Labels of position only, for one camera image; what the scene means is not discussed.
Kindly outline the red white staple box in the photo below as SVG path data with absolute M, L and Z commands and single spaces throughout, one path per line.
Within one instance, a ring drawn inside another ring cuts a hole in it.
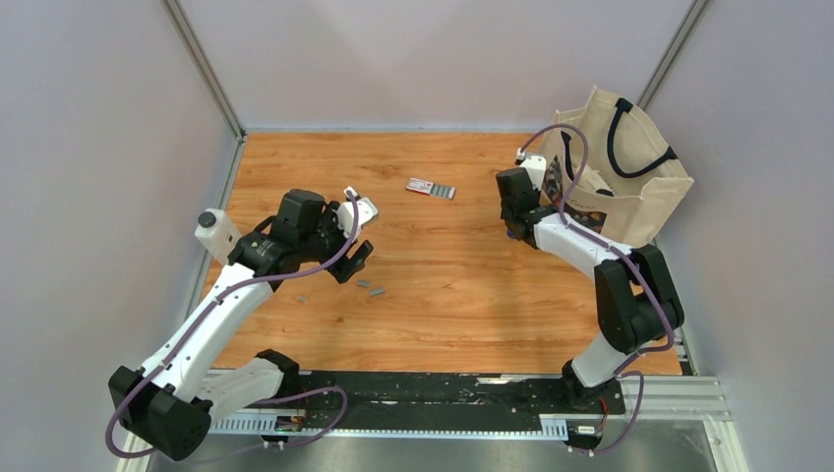
M 453 186 L 443 185 L 419 178 L 410 178 L 405 186 L 405 190 L 420 195 L 438 197 L 446 200 L 452 200 L 456 193 L 456 188 Z

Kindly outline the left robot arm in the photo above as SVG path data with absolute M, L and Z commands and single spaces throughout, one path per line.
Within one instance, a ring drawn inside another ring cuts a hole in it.
M 218 421 L 249 406 L 289 407 L 309 396 L 298 364 L 274 350 L 244 366 L 210 373 L 233 335 L 287 280 L 318 272 L 337 282 L 363 269 L 373 252 L 360 239 L 377 206 L 353 188 L 327 201 L 301 189 L 287 192 L 278 211 L 242 233 L 219 208 L 204 210 L 196 238 L 222 269 L 206 297 L 138 368 L 118 368 L 108 382 L 115 406 L 105 432 L 121 427 L 143 440 L 147 453 L 172 461 L 189 457 Z

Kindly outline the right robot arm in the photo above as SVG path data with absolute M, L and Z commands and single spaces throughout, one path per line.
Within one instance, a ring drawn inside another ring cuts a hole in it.
M 671 348 L 685 312 L 662 252 L 605 238 L 540 202 L 522 167 L 496 176 L 501 218 L 508 234 L 553 255 L 588 276 L 594 286 L 599 332 L 563 367 L 563 403 L 583 412 L 595 404 L 600 386 L 619 376 L 637 357 Z

